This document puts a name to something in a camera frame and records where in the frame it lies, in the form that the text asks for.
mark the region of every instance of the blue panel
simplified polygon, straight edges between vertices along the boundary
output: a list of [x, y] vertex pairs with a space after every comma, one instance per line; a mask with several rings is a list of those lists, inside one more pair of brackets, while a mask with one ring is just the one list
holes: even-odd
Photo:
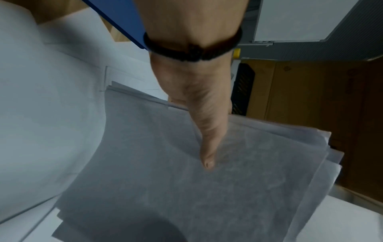
[[145, 28], [133, 0], [83, 0], [141, 49]]

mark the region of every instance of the bracelet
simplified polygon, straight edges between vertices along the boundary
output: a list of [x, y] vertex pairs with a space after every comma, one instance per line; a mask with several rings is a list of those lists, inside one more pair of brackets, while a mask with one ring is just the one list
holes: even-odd
[[189, 44], [188, 51], [177, 51], [157, 45], [144, 34], [144, 43], [150, 51], [179, 61], [197, 62], [209, 61], [234, 49], [242, 38], [242, 29], [239, 27], [236, 34], [228, 40], [217, 43], [205, 49], [199, 45]]

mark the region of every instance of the yellow cap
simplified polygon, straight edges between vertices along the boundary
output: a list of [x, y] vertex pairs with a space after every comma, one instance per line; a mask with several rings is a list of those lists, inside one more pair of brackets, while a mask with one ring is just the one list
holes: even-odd
[[241, 49], [234, 49], [233, 51], [233, 59], [239, 59], [239, 55], [241, 54]]

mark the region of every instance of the corrugated gray surface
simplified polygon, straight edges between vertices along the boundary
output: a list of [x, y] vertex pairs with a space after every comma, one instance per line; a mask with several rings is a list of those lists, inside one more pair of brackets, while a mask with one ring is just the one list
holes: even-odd
[[325, 42], [241, 46], [241, 58], [280, 61], [365, 60], [383, 54], [383, 1], [360, 0]]

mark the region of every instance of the black object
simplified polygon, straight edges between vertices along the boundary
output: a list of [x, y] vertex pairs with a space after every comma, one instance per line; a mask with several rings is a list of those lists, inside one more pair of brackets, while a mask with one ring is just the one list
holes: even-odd
[[255, 72], [248, 64], [239, 64], [237, 77], [235, 78], [233, 92], [231, 94], [231, 102], [233, 104], [232, 114], [246, 116], [254, 77]]
[[238, 45], [241, 38], [242, 29], [239, 28], [237, 33], [228, 40], [225, 40], [205, 49], [201, 48], [199, 45], [190, 44], [187, 52], [167, 49], [162, 46], [159, 46], [149, 39], [147, 33], [144, 34], [144, 43], [152, 52], [155, 52], [159, 55], [163, 55], [179, 61], [197, 62], [209, 61], [231, 51], [232, 49], [234, 49], [234, 47]]

